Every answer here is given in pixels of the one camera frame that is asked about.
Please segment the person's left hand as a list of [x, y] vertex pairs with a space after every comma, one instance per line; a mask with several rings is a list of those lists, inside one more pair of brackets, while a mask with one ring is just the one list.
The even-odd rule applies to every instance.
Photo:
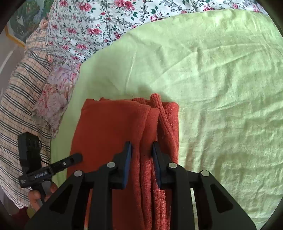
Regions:
[[[47, 201], [53, 193], [56, 192], [58, 186], [55, 183], [52, 183], [50, 186], [50, 192], [45, 197], [45, 201]], [[40, 208], [40, 204], [38, 201], [41, 200], [41, 194], [37, 190], [29, 191], [28, 198], [30, 200], [30, 206], [34, 211], [38, 211]]]

